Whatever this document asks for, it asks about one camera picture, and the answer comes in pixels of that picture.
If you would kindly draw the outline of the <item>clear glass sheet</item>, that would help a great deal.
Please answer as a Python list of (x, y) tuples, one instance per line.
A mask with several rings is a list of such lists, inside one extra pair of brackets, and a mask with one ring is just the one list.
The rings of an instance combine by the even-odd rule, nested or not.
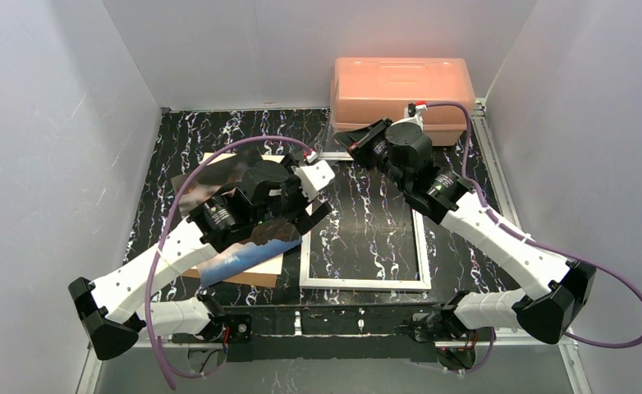
[(351, 161), (352, 157), (341, 144), (335, 141), (335, 130), (329, 127), (320, 143), (321, 152), (319, 156), (327, 161)]

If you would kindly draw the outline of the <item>white picture frame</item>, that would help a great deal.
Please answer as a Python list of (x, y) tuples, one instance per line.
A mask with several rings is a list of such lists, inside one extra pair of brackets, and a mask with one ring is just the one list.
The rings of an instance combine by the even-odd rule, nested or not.
[(321, 153), (335, 171), (323, 191), (330, 214), (301, 245), (303, 289), (428, 291), (432, 287), (421, 214), (379, 172), (347, 153)]

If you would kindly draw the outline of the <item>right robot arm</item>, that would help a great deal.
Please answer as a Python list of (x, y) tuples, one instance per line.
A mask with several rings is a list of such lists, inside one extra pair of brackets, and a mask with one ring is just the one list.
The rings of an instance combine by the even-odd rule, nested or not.
[(480, 201), (472, 181), (436, 164), (421, 109), (410, 105), (407, 118), (383, 118), (356, 131), (338, 131), (334, 139), (361, 167), (380, 171), (412, 209), (479, 249), (519, 289), (460, 291), (419, 317), (415, 330), (458, 338), (480, 328), (517, 328), (543, 343), (558, 343), (586, 304), (596, 269), (534, 247), (530, 236)]

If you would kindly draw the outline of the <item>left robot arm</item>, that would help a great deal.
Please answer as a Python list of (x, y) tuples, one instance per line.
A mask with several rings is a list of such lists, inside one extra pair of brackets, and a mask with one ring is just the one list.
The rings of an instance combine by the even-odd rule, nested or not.
[(250, 318), (226, 313), (210, 296), (167, 302), (152, 296), (190, 270), (207, 287), (280, 259), (328, 215), (319, 195), (334, 177), (323, 160), (256, 158), (239, 180), (189, 211), (164, 241), (107, 275), (74, 280), (68, 291), (97, 357), (116, 358), (150, 336), (248, 341)]

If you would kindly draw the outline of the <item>pink plastic storage box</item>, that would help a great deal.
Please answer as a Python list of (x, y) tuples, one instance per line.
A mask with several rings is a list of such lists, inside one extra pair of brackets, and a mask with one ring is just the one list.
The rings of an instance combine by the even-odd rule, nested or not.
[(335, 132), (354, 131), (384, 117), (401, 120), (409, 103), (457, 102), (469, 113), (475, 106), (462, 58), (339, 57), (330, 99)]

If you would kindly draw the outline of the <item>aluminium rail base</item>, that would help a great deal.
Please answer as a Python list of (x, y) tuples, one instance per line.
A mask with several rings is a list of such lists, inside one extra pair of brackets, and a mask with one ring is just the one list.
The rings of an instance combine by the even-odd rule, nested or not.
[(538, 344), (508, 328), (450, 337), (420, 322), (431, 311), (427, 304), (226, 307), (200, 335), (156, 330), (166, 345), (226, 349), (230, 362), (404, 359), (467, 368), (490, 344)]

